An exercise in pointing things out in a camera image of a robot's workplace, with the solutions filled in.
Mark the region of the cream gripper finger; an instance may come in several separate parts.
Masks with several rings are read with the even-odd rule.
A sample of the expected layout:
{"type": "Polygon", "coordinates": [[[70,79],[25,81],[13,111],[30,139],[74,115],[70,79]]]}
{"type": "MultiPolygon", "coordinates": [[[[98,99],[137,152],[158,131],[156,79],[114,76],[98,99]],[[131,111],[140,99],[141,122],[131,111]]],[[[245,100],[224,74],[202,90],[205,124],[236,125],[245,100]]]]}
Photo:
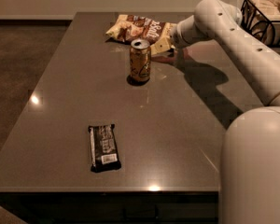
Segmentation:
{"type": "Polygon", "coordinates": [[[156,43],[152,44],[150,46],[151,48],[151,54],[156,55],[159,53],[163,53],[171,48],[172,44],[169,38],[161,38],[156,43]]]}

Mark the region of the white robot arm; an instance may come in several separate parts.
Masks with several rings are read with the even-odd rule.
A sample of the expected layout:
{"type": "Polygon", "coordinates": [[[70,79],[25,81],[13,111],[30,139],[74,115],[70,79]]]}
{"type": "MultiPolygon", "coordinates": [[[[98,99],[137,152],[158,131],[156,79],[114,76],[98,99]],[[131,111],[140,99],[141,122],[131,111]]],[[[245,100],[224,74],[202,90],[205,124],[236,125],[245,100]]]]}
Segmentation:
{"type": "Polygon", "coordinates": [[[220,159],[218,224],[280,224],[280,55],[240,27],[239,8],[202,0],[170,33],[179,63],[184,48],[214,39],[264,104],[238,117],[225,134],[220,159]]]}

